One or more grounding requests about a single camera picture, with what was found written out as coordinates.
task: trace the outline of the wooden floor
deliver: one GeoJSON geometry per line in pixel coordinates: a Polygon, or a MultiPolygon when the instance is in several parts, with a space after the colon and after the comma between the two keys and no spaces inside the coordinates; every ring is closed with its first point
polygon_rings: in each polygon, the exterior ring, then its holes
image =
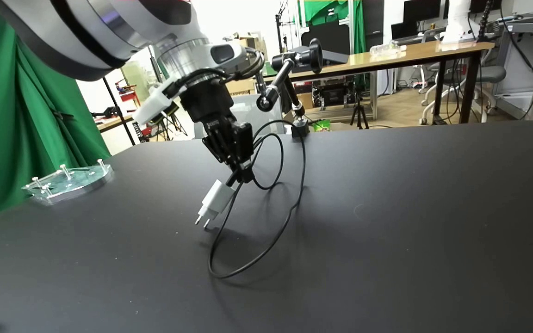
{"type": "MultiPolygon", "coordinates": [[[[370,125],[385,125],[391,127],[408,127],[408,126],[420,126],[419,119],[423,114],[425,107],[421,106],[424,94],[419,94],[418,89],[406,88],[393,95],[381,96],[378,98],[378,118],[377,120],[370,120],[370,125]]],[[[441,105],[441,117],[447,118],[447,111],[451,114],[455,110],[455,96],[450,97],[450,102],[446,103],[444,99],[441,105]]],[[[349,123],[351,122],[351,116],[353,115],[353,106],[349,108],[343,108],[340,106],[328,107],[324,111],[320,111],[319,108],[309,109],[306,112],[309,118],[316,119],[328,119],[333,123],[349,123]]],[[[476,113],[476,117],[470,114],[470,123],[480,122],[480,114],[476,113]]],[[[459,121],[459,113],[456,113],[450,118],[453,124],[457,124],[459,121]]],[[[495,111],[487,118],[487,122],[500,122],[506,120],[514,120],[507,114],[503,114],[499,111],[495,111]]],[[[429,113],[429,123],[431,123],[431,112],[429,113]]]]}

